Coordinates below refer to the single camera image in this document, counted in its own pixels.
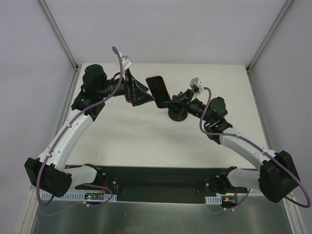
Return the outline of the black phone stand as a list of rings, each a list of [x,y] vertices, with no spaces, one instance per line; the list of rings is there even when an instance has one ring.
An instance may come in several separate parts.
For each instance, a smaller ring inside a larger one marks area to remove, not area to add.
[[[173,121],[181,122],[181,121],[184,121],[187,118],[188,114],[186,113],[184,115],[175,115],[173,112],[168,110],[168,116]]]

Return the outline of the black phone pink case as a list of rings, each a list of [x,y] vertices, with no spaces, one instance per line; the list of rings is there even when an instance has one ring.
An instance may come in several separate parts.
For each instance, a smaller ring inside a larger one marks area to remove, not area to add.
[[[168,92],[165,80],[162,76],[147,77],[146,83],[154,97],[154,101],[158,108],[166,108],[165,103],[171,101],[171,96]]]

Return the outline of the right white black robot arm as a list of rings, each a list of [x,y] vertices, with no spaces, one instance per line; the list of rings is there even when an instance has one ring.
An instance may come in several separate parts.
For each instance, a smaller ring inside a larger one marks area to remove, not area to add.
[[[278,203],[295,188],[301,187],[292,156],[286,151],[275,152],[262,147],[241,134],[225,116],[225,100],[209,98],[207,104],[193,98],[192,90],[162,102],[174,121],[191,114],[199,118],[199,128],[209,140],[222,145],[250,162],[255,170],[229,167],[219,178],[210,182],[212,190],[224,194],[236,187],[259,190],[269,201]]]

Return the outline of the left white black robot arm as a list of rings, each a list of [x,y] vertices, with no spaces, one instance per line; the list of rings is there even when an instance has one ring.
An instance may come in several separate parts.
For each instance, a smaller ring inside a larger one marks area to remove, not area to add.
[[[85,69],[83,84],[75,98],[69,116],[53,141],[37,159],[28,158],[25,169],[36,192],[45,191],[55,197],[62,197],[70,188],[87,184],[97,190],[103,184],[100,167],[85,164],[66,169],[67,159],[84,132],[95,122],[109,96],[124,96],[132,106],[154,101],[148,88],[137,81],[127,69],[119,79],[108,79],[99,64]]]

